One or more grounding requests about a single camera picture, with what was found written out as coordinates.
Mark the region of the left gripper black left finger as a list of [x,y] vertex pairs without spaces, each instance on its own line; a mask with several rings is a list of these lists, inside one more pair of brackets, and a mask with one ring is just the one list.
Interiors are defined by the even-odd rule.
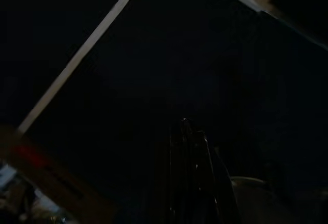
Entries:
[[202,195],[197,176],[201,132],[182,118],[170,128],[168,155],[168,224],[202,224]]

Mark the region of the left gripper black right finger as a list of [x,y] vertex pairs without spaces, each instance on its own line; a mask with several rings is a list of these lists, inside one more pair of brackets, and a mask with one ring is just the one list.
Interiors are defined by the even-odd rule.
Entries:
[[210,197],[210,209],[218,224],[240,224],[240,215],[229,173],[203,131],[196,132],[196,178]]

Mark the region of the black floor mat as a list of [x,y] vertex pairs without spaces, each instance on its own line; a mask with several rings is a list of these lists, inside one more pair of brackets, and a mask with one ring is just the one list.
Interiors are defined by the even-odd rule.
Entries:
[[[239,0],[130,0],[25,134],[18,126],[118,0],[0,0],[0,224],[168,224],[170,128],[203,131],[240,224],[328,224],[328,51]],[[328,0],[271,0],[328,42]]]

